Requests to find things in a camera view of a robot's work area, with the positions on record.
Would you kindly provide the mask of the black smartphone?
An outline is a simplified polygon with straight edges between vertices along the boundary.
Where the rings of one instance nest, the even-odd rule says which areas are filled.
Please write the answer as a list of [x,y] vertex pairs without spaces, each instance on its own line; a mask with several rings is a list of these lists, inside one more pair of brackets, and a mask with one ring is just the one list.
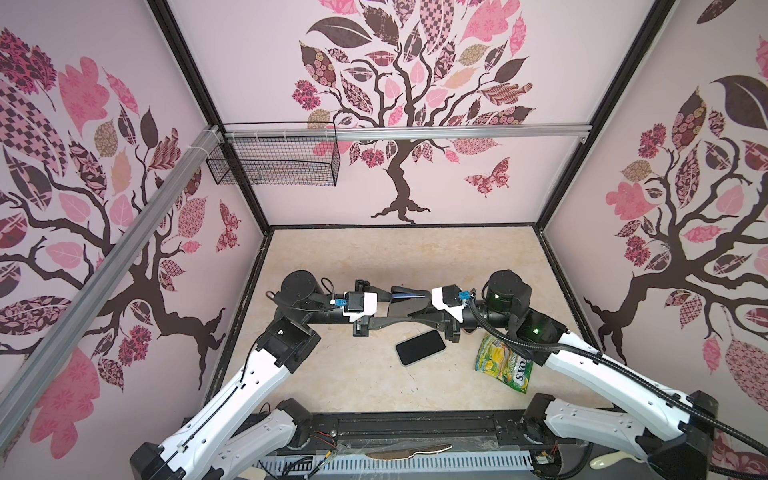
[[388,317],[405,318],[423,313],[432,305],[429,290],[393,286],[387,309]]

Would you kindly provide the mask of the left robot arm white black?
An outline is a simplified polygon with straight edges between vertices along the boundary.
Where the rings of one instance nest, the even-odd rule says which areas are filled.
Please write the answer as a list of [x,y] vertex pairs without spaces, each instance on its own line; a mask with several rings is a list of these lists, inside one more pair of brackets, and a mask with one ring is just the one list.
[[270,294],[276,316],[254,341],[246,360],[225,386],[161,444],[144,443],[131,456],[137,479],[234,479],[272,452],[304,446],[312,416],[294,399],[284,400],[250,426],[253,412],[309,357],[321,340],[314,323],[355,325],[372,319],[379,304],[399,308],[397,318],[440,303],[440,289],[393,289],[364,282],[339,294],[326,277],[290,273]]

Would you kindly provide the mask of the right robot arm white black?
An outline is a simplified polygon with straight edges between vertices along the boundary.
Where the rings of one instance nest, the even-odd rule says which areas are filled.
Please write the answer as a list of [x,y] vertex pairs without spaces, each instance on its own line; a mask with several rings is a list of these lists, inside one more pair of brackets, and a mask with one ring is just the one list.
[[530,306],[532,289],[510,270],[494,272],[480,291],[456,285],[393,294],[413,320],[435,319],[448,332],[482,328],[520,357],[559,372],[612,402],[614,410],[583,407],[537,394],[519,428],[535,444],[570,438],[630,454],[664,479],[709,473],[716,400],[686,395],[627,368],[584,342],[564,324]]

